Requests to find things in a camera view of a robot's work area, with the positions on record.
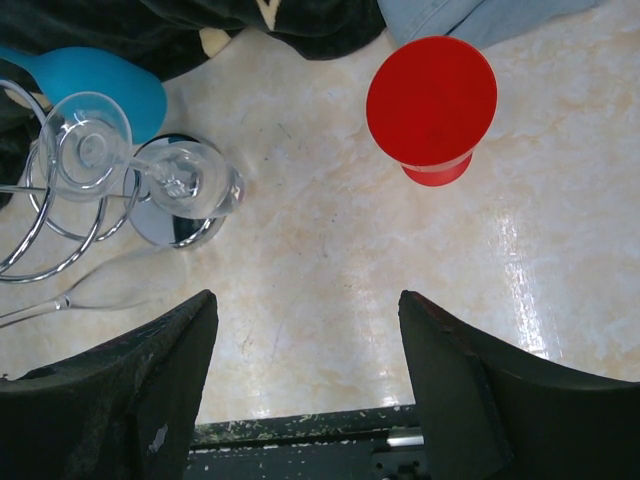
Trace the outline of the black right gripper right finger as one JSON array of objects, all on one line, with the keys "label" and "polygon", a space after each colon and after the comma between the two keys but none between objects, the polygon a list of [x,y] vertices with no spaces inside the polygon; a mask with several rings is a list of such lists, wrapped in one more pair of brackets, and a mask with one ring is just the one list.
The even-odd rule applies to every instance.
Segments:
[{"label": "black right gripper right finger", "polygon": [[399,323],[432,478],[638,478],[638,383],[537,357],[417,292]]}]

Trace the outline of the clear wine glass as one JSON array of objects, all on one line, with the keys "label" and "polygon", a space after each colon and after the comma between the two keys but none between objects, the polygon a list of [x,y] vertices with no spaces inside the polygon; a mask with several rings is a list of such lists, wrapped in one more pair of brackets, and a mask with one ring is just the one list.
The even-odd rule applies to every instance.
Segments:
[{"label": "clear wine glass", "polygon": [[178,289],[188,276],[187,255],[173,247],[128,252],[96,266],[67,290],[1,316],[1,327],[63,310],[123,310]]},{"label": "clear wine glass", "polygon": [[156,204],[182,218],[227,216],[245,194],[236,167],[210,145],[177,141],[134,153],[125,112],[97,92],[70,95],[47,114],[38,156],[55,174],[55,191],[71,201],[105,197],[129,170],[145,177]]}]

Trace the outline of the clear wine glass right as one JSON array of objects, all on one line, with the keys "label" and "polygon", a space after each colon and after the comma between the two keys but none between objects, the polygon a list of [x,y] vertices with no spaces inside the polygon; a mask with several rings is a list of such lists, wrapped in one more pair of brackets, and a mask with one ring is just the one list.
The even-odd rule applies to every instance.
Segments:
[{"label": "clear wine glass right", "polygon": [[134,153],[125,112],[97,92],[70,95],[47,114],[38,156],[55,174],[55,191],[71,201],[105,197],[129,170],[145,177],[156,204],[182,218],[227,216],[245,194],[236,167],[210,145],[177,141]]}]

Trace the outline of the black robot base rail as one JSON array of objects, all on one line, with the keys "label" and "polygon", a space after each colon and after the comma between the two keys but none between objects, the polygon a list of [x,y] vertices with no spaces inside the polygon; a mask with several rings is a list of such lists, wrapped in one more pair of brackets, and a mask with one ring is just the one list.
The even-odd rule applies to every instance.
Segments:
[{"label": "black robot base rail", "polygon": [[415,407],[198,425],[185,479],[429,479]]}]

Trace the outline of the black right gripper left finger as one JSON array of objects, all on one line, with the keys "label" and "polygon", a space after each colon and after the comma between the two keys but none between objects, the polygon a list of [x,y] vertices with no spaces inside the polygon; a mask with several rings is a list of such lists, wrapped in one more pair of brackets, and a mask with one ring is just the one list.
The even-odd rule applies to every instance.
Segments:
[{"label": "black right gripper left finger", "polygon": [[4,479],[180,479],[218,329],[203,290],[76,356],[1,382]]}]

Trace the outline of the red plastic wine glass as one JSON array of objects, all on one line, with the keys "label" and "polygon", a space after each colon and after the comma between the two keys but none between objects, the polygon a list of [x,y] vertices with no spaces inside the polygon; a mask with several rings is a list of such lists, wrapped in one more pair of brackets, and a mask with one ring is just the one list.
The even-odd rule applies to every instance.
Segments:
[{"label": "red plastic wine glass", "polygon": [[412,181],[439,187],[467,170],[497,103],[497,80],[481,52],[431,36],[383,62],[369,86],[366,120],[378,147]]}]

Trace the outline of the blue plastic wine glass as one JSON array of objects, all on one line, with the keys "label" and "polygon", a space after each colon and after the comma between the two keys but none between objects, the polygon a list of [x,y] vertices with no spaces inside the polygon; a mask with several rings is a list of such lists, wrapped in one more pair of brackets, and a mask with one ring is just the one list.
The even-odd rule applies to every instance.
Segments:
[{"label": "blue plastic wine glass", "polygon": [[115,54],[89,47],[65,47],[28,55],[3,47],[1,58],[26,70],[54,105],[85,91],[110,97],[129,120],[135,144],[152,139],[164,123],[168,100],[162,82]]}]

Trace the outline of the grey blue cloth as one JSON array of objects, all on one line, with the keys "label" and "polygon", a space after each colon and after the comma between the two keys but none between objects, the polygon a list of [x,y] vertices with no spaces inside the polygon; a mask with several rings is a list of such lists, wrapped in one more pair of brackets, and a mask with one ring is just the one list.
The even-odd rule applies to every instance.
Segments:
[{"label": "grey blue cloth", "polygon": [[596,8],[598,0],[381,0],[394,41],[450,36],[483,49],[560,16]]}]

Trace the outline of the clear wine glass front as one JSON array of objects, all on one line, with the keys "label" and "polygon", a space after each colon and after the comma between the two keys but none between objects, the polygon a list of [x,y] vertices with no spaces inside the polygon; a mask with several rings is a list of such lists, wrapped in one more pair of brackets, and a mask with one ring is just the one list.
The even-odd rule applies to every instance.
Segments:
[{"label": "clear wine glass front", "polygon": [[63,310],[123,310],[178,289],[188,276],[187,255],[173,247],[128,252],[96,266],[67,290],[1,316],[1,327]]}]

